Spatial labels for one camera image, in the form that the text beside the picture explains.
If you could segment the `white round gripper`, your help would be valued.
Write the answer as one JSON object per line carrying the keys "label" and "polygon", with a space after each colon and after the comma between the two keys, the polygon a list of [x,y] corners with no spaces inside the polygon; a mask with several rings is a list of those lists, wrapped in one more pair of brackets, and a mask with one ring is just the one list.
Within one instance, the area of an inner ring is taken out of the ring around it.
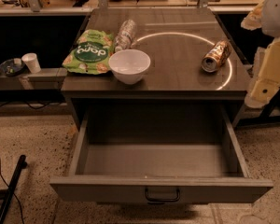
{"label": "white round gripper", "polygon": [[[242,20],[241,27],[280,37],[280,0],[264,0]],[[245,104],[251,108],[267,105],[280,89],[280,38],[266,49],[258,48],[254,58],[253,77],[247,89]]]}

